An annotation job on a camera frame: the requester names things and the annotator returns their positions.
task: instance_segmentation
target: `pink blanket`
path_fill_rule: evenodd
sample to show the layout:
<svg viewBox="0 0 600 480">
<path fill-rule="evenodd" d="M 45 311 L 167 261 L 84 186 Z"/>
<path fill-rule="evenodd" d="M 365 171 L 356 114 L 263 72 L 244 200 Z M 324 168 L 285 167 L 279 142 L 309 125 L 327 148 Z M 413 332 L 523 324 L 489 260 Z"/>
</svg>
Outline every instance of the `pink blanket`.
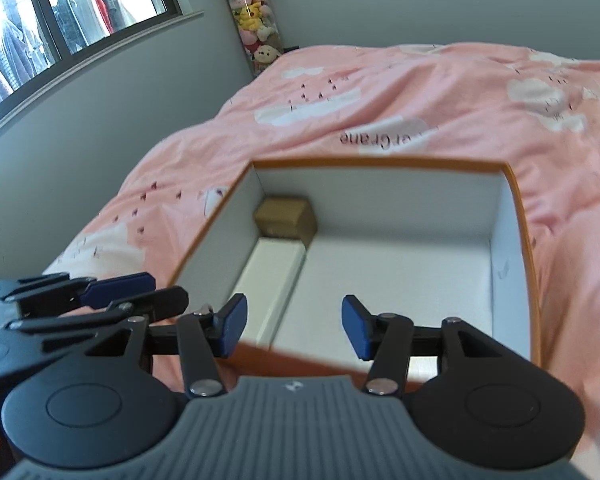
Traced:
<svg viewBox="0 0 600 480">
<path fill-rule="evenodd" d="M 352 153 L 512 165 L 538 270 L 544 366 L 585 403 L 573 461 L 600 478 L 600 62 L 486 44 L 287 54 L 213 120 L 155 146 L 49 270 L 147 270 L 165 286 L 250 159 Z M 157 375 L 177 386 L 174 363 L 161 363 Z"/>
</svg>

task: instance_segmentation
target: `window sill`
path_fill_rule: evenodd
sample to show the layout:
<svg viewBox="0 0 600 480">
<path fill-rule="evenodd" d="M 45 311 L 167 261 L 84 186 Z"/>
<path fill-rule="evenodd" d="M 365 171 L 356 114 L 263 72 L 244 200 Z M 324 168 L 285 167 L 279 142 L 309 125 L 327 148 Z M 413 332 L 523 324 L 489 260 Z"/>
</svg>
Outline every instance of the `window sill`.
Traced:
<svg viewBox="0 0 600 480">
<path fill-rule="evenodd" d="M 204 16 L 203 10 L 197 10 L 195 12 L 190 12 L 190 13 L 184 14 L 182 16 L 175 16 L 174 18 L 171 18 L 170 20 L 165 20 L 164 22 L 157 23 L 153 27 L 144 28 L 143 30 L 140 30 L 136 34 L 128 36 L 127 38 L 119 40 L 116 43 L 114 43 L 108 47 L 105 47 L 102 50 L 99 50 L 96 54 L 89 56 L 88 58 L 78 62 L 76 65 L 72 66 L 70 69 L 66 70 L 65 72 L 62 72 L 60 75 L 58 75 L 52 81 L 45 84 L 44 86 L 42 86 L 41 88 L 39 88 L 38 90 L 33 92 L 33 94 L 31 94 L 30 96 L 25 98 L 23 101 L 21 101 L 19 104 L 17 104 L 14 108 L 12 108 L 7 114 L 5 114 L 0 119 L 0 129 L 5 127 L 10 121 L 12 121 L 14 118 L 16 118 L 16 116 L 19 113 L 26 110 L 26 108 L 30 104 L 35 102 L 37 99 L 40 99 L 46 93 L 52 91 L 60 83 L 64 82 L 66 79 L 68 79 L 70 77 L 73 77 L 75 74 L 77 74 L 81 70 L 87 68 L 88 66 L 91 66 L 92 64 L 96 63 L 97 61 L 99 61 L 107 56 L 110 56 L 111 54 L 116 53 L 117 51 L 121 50 L 122 48 L 125 48 L 126 46 L 128 46 L 132 43 L 135 43 L 136 41 L 143 40 L 144 38 L 147 38 L 148 36 L 151 36 L 157 32 L 160 32 L 167 28 L 173 27 L 175 25 L 179 25 L 180 23 L 187 22 L 189 20 L 194 20 L 196 18 L 200 18 L 202 16 Z"/>
</svg>

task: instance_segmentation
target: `small brown box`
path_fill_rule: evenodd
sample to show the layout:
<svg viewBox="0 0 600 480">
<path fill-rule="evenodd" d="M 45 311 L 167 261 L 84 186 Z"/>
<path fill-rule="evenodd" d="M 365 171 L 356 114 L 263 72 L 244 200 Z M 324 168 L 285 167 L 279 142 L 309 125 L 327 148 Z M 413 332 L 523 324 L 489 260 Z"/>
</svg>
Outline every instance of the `small brown box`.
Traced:
<svg viewBox="0 0 600 480">
<path fill-rule="evenodd" d="M 263 236 L 301 240 L 306 248 L 318 231 L 314 210 L 304 198 L 266 198 L 253 219 Z"/>
</svg>

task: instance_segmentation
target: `silver rivet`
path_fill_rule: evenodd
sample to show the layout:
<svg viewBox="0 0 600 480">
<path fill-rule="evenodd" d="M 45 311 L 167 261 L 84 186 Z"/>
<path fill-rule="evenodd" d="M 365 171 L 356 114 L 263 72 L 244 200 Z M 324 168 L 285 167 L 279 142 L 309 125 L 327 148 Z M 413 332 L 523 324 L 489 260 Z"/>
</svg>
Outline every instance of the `silver rivet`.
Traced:
<svg viewBox="0 0 600 480">
<path fill-rule="evenodd" d="M 373 395 L 391 395 L 398 391 L 398 383 L 391 379 L 372 379 L 366 385 L 366 390 Z"/>
<path fill-rule="evenodd" d="M 189 391 L 198 397 L 213 397 L 222 391 L 222 384 L 213 379 L 200 379 L 189 387 Z"/>
<path fill-rule="evenodd" d="M 214 310 L 208 305 L 204 304 L 199 309 L 195 310 L 194 316 L 206 316 L 206 314 L 213 314 Z"/>
</svg>

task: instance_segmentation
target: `open box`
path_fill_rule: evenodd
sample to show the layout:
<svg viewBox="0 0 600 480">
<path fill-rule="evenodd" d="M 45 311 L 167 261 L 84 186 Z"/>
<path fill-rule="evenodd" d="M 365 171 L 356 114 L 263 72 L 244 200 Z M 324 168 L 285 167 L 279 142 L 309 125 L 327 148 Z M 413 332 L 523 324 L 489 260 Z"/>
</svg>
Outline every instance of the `open box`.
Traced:
<svg viewBox="0 0 600 480">
<path fill-rule="evenodd" d="M 231 296 L 261 236 L 253 212 L 267 196 L 307 198 L 318 232 L 272 327 L 270 351 L 238 345 L 232 362 L 243 372 L 362 375 L 369 364 L 357 360 L 340 320 L 347 294 L 373 314 L 396 312 L 416 325 L 439 327 L 445 317 L 461 317 L 541 364 L 530 243 L 506 163 L 413 157 L 253 162 L 177 274 L 190 309 L 219 308 Z M 435 363 L 411 367 L 410 380 L 435 375 Z"/>
</svg>

